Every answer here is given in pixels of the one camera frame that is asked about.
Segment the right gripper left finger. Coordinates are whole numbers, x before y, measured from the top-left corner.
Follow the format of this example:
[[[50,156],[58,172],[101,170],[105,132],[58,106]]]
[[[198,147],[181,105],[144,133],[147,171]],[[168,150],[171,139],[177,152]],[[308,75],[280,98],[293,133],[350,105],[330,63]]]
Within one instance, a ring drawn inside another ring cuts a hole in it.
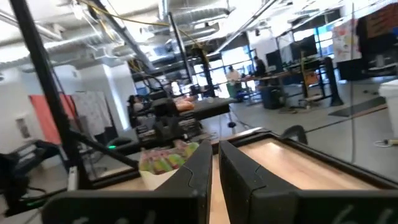
[[[74,190],[50,199],[42,223],[208,223],[213,149],[203,141],[155,190]]]

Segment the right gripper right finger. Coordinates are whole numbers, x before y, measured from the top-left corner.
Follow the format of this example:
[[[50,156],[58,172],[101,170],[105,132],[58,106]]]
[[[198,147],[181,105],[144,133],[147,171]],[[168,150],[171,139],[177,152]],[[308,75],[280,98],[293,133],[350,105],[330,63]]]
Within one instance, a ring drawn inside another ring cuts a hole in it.
[[[219,167],[231,223],[397,223],[396,190],[301,190],[228,141]]]

